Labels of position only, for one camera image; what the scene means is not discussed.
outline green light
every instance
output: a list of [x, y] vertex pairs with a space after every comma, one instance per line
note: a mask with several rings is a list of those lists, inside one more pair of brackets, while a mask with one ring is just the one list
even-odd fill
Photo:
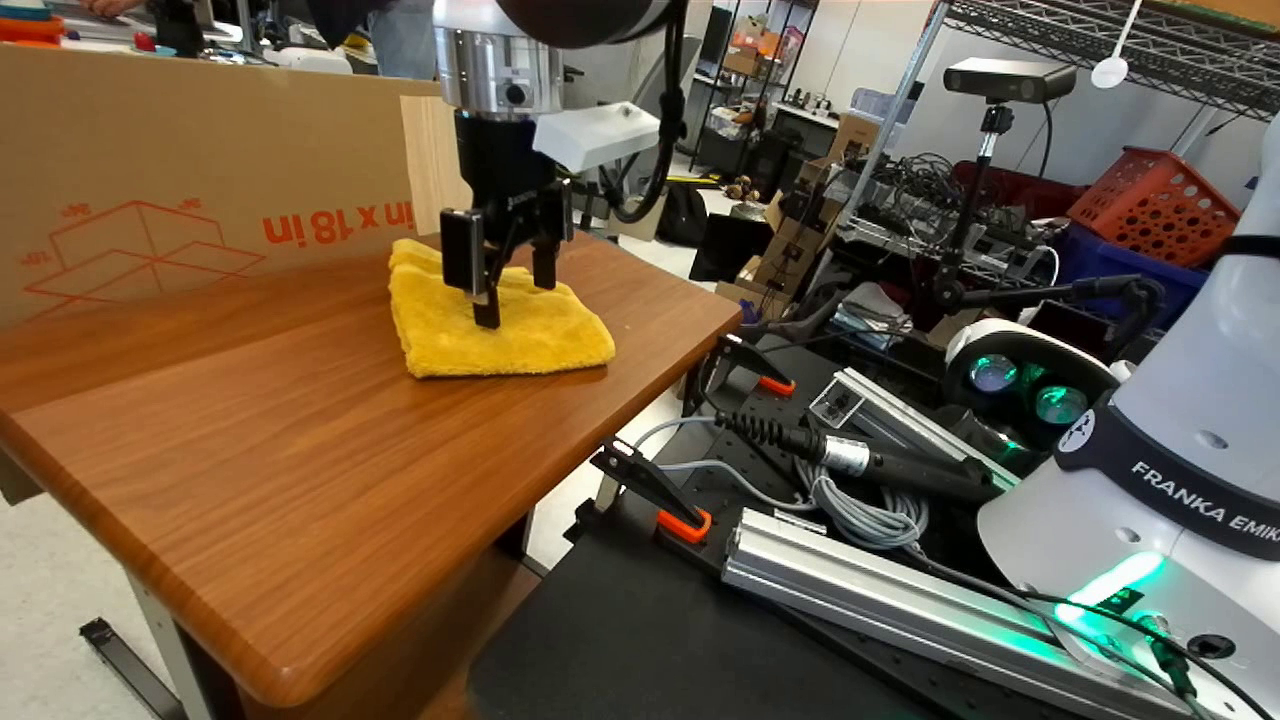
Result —
[[989, 395], [1007, 393], [1015, 384], [1015, 364], [1001, 352], [986, 352], [970, 364], [970, 384]]
[[[1087, 580], [1081, 592], [1074, 592], [1074, 603], [1097, 608], [1108, 597], [1144, 585], [1158, 567], [1166, 562], [1162, 553], [1137, 553], [1127, 560], [1122, 560], [1117, 567], [1108, 567], [1103, 576]], [[1086, 608], [1062, 603], [1058, 619], [1076, 623], [1086, 616]]]
[[1086, 410], [1087, 410], [1087, 400], [1086, 400], [1081, 386], [1045, 384], [1045, 386], [1037, 393], [1037, 414], [1042, 414], [1045, 422], [1067, 429], [1067, 422], [1076, 422]]

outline white wall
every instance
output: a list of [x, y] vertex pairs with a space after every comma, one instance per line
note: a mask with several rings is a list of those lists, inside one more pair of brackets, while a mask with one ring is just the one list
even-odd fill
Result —
[[932, 0], [819, 0], [794, 86], [849, 106], [858, 86], [895, 90]]
[[[714, 0], [690, 0], [686, 37], [706, 37], [714, 15]], [[564, 62], [579, 67], [585, 74], [564, 86], [568, 106], [594, 106], [608, 98], [632, 98], [643, 85], [648, 67], [660, 60], [663, 37], [642, 37], [632, 45], [602, 45], [562, 52]]]
[[[994, 38], [945, 30], [924, 62], [924, 98], [915, 104], [914, 124], [900, 132], [895, 153], [945, 153], [952, 159], [973, 159], [982, 143], [982, 96], [955, 96], [945, 86], [945, 67], [963, 57], [1030, 57]], [[1058, 149], [1049, 174], [1066, 182], [1094, 182], [1126, 143], [1137, 149], [1172, 149], [1201, 104], [1126, 85], [1100, 90], [1087, 85], [1087, 73], [1076, 74], [1076, 90], [1058, 98]], [[1250, 178], [1259, 170], [1259, 135], [1263, 124], [1233, 119], [1187, 162], [1220, 187], [1233, 203], [1250, 201]], [[1045, 149], [1045, 111], [1021, 104], [1014, 132], [997, 149], [1001, 166], [1037, 170]]]

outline metal extrusion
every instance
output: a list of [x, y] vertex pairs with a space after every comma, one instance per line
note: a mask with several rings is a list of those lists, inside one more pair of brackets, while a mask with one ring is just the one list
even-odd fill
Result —
[[1037, 613], [761, 513], [744, 513], [731, 531], [723, 585], [1066, 713], [1113, 720], [1187, 714], [1181, 699], [1134, 672], [1081, 665]]

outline metal frame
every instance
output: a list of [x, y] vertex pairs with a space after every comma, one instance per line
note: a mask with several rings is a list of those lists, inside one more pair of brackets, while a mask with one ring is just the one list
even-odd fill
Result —
[[[1187, 702], [1172, 692], [1108, 660], [1086, 660], [1087, 649], [1067, 653], [1045, 616], [754, 509], [731, 531], [723, 585], [945, 666], [963, 666], [1074, 714], [1187, 714]], [[1194, 677], [1207, 714], [1250, 714], [1206, 672]]]
[[[1127, 0], [955, 0], [948, 29], [1087, 67], [1113, 57], [1127, 6]], [[1126, 60], [1144, 86], [1255, 119], [1280, 111], [1276, 30], [1150, 3]]]

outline shelf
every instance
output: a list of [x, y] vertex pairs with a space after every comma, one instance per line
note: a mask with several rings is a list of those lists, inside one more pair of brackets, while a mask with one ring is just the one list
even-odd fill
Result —
[[[1127, 0], [955, 0], [948, 29], [1094, 67], [1113, 57], [1127, 6]], [[1255, 119], [1280, 111], [1276, 30], [1144, 6], [1126, 60], [1144, 86]]]

